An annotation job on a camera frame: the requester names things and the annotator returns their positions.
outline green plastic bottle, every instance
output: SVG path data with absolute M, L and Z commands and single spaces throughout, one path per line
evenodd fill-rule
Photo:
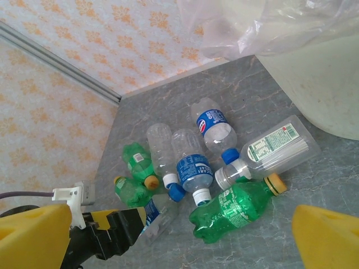
M 114 192 L 129 208 L 147 205 L 153 195 L 140 182 L 126 177 L 114 179 Z
M 191 213 L 190 222 L 196 225 L 193 234 L 206 244 L 215 243 L 225 233 L 257 220 L 269 200 L 286 190 L 277 174 L 262 182 L 236 183 Z
M 133 178 L 153 190 L 159 186 L 159 180 L 155 175 L 151 155 L 140 144 L 134 142 L 125 145 L 122 151 L 122 159 L 127 164 Z

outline blue label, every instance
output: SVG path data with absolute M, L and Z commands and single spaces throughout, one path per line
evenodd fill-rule
M 203 136 L 209 128 L 218 123 L 227 123 L 222 111 L 218 109 L 207 110 L 197 119 L 197 126 Z
M 158 217 L 159 215 L 159 211 L 155 206 L 155 203 L 153 202 L 153 200 L 151 199 L 148 204 L 145 206 L 145 211 L 146 211 L 146 226 L 144 227 L 144 229 L 142 230 L 141 233 L 143 233 L 148 226 L 150 226 L 150 224 Z
M 177 164 L 177 172 L 182 185 L 196 175 L 213 176 L 207 158 L 200 154 L 192 154 L 180 160 Z

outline orange floral pattern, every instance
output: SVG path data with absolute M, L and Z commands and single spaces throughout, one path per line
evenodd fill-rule
M 76 49 L 67 53 L 83 58 Z M 2 192 L 51 191 L 93 180 L 117 106 L 4 40 L 0 59 Z M 0 203 L 0 213 L 32 201 L 50 203 L 9 199 Z
M 121 95 L 213 61 L 175 0 L 3 2 L 2 21 Z

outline gray cable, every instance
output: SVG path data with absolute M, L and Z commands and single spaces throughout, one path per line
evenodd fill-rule
M 53 192 L 4 192 L 0 193 L 0 200 L 7 197 L 14 196 L 42 196 L 42 197 L 53 197 Z

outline plastic bag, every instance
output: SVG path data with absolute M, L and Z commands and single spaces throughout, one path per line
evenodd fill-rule
M 359 0 L 177 0 L 182 23 L 202 25 L 202 52 L 229 60 L 283 53 L 359 33 Z

